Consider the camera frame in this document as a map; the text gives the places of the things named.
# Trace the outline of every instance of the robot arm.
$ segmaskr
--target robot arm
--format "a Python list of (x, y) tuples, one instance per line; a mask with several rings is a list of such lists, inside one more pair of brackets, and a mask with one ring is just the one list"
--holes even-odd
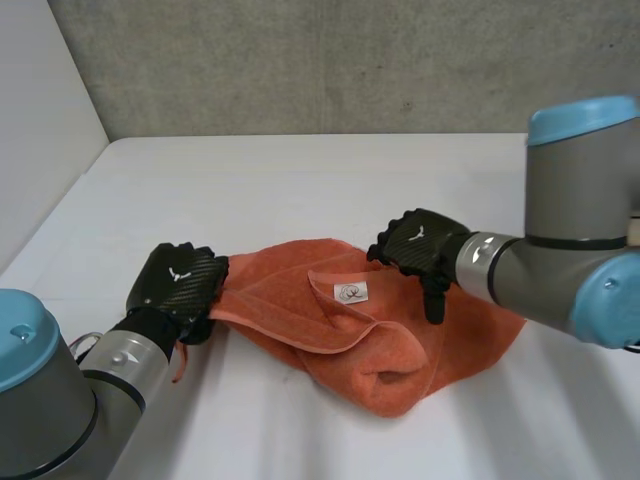
[(0, 478), (104, 480), (165, 381), (176, 341), (211, 333), (226, 257), (190, 244), (151, 254), (127, 317), (76, 365), (32, 295), (0, 290)]
[[(635, 345), (640, 250), (627, 245), (627, 231), (640, 210), (636, 116), (633, 97), (609, 97), (531, 118), (524, 238), (465, 233), (453, 220), (419, 210), (392, 222), (369, 258), (404, 273), (435, 276), (440, 284), (456, 282), (476, 297), (585, 342)], [(425, 292), (427, 299), (433, 293)]]

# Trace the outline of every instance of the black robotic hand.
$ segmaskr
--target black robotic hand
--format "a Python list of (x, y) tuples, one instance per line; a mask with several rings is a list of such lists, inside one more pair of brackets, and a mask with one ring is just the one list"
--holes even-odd
[(455, 281), (455, 261), (470, 231), (464, 225), (429, 210), (406, 212), (371, 245), (367, 260), (395, 265), (404, 275), (416, 275), (424, 292), (427, 320), (444, 320), (444, 294)]
[(216, 257), (208, 247), (160, 244), (129, 293), (127, 315), (154, 310), (169, 319), (182, 343), (201, 344), (211, 336), (209, 309), (228, 272), (229, 259)]

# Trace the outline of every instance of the towel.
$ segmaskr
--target towel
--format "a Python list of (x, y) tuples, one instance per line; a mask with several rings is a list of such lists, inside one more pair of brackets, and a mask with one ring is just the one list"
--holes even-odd
[(432, 325), (417, 278), (333, 239), (232, 256), (210, 318), (382, 417), (491, 367), (524, 325), (457, 286)]

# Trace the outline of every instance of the white label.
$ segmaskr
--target white label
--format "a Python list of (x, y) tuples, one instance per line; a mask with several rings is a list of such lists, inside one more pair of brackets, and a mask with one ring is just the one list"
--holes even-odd
[(341, 283), (333, 286), (333, 297), (340, 303), (360, 303), (369, 300), (367, 282)]

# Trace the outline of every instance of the white table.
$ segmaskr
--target white table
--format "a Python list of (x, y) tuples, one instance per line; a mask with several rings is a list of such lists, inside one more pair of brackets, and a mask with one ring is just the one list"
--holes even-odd
[[(367, 247), (418, 206), (521, 234), (523, 182), (522, 135), (121, 140), (0, 286), (38, 295), (70, 340), (121, 318), (158, 243), (234, 254), (331, 236)], [(637, 478), (639, 367), (529, 324), (494, 368), (384, 420), (219, 327), (147, 410), (112, 478)]]

